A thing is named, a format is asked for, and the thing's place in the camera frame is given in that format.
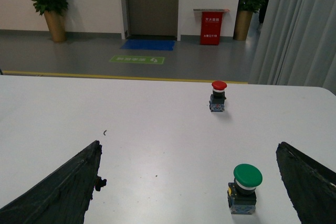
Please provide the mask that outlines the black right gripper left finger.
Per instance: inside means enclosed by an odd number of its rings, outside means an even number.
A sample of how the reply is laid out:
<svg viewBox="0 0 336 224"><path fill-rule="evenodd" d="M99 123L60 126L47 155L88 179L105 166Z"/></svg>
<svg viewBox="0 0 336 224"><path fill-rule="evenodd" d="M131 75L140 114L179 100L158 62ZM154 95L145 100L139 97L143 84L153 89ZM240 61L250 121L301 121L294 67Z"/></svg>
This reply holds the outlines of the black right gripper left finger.
<svg viewBox="0 0 336 224"><path fill-rule="evenodd" d="M1 223L83 223L93 192L107 184L98 175L101 154L100 142L92 142L2 207Z"/></svg>

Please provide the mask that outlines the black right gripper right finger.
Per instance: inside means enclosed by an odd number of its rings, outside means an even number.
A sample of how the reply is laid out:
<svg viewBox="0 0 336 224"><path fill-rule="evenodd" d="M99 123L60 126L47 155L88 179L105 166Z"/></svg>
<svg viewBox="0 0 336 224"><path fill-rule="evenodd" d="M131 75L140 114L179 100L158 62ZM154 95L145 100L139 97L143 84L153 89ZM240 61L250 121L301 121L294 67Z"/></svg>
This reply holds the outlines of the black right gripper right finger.
<svg viewBox="0 0 336 224"><path fill-rule="evenodd" d="M286 142L278 145L276 157L301 223L335 223L335 172Z"/></svg>

